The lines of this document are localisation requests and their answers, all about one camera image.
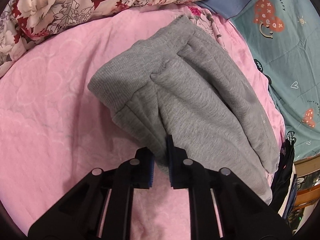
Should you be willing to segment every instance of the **floral pillow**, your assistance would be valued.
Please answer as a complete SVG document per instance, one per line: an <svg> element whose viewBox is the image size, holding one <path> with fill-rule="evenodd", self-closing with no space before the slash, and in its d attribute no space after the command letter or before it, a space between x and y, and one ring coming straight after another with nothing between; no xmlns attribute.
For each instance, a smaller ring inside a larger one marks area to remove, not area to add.
<svg viewBox="0 0 320 240"><path fill-rule="evenodd" d="M0 17L0 77L53 34L134 6L199 0L10 0Z"/></svg>

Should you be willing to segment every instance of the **orange heart print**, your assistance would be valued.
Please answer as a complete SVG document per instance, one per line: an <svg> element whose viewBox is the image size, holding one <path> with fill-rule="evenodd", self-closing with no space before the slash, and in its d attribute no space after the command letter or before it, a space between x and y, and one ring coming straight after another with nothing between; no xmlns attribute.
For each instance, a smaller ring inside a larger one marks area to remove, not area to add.
<svg viewBox="0 0 320 240"><path fill-rule="evenodd" d="M284 30L284 22L275 16L275 13L276 9L270 0L258 0L254 5L253 22L260 25L260 32L266 38L272 39L273 32L282 32ZM269 33L264 33L262 26L269 29Z"/></svg>
<svg viewBox="0 0 320 240"><path fill-rule="evenodd" d="M313 109L309 108L305 111L301 122L306 123L309 127L314 128L316 126L315 121L313 121Z"/></svg>

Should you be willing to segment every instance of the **bed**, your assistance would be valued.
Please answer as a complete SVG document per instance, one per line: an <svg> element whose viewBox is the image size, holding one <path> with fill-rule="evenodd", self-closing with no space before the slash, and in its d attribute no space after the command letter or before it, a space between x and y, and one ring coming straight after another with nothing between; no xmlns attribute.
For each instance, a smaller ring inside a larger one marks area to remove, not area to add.
<svg viewBox="0 0 320 240"><path fill-rule="evenodd" d="M0 80L0 91L5 91L0 94L0 199L7 211L1 219L11 223L13 231L16 224L27 234L31 224L93 168L113 169L134 156L139 143L113 124L109 110L86 86L101 65L180 14L225 47L263 105L280 149L284 119L269 96L268 78L229 21L195 4L130 8L102 19L97 15L95 21L40 38L46 41L32 49L24 44L30 51L16 54L17 61ZM266 172L266 179L271 185L272 174ZM167 185L168 178L156 169L154 188L136 192L134 239L190 238L188 193Z"/></svg>

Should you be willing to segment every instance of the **pink fabric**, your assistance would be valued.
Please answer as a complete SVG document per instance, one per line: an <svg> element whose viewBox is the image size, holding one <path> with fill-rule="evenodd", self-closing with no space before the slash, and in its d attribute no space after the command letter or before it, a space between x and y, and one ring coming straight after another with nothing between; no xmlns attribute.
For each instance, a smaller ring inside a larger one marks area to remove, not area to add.
<svg viewBox="0 0 320 240"><path fill-rule="evenodd" d="M87 83L137 40L190 13L187 6L170 8L132 8L67 30L29 51L0 80L0 199L24 233L91 169L113 169L134 156L139 144L112 123ZM280 143L283 119L267 79L232 25L214 20ZM156 167L153 188L136 190L132 239L190 239L189 223L187 190L172 190Z"/></svg>

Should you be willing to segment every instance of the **gray sweatpants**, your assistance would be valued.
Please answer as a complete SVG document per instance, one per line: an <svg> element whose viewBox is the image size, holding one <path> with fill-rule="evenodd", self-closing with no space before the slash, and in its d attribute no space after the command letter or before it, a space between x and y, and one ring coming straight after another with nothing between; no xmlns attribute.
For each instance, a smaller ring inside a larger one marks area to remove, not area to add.
<svg viewBox="0 0 320 240"><path fill-rule="evenodd" d="M228 53L185 17L103 65L89 90L166 166L165 137L204 167L230 168L266 203L279 150L268 117Z"/></svg>

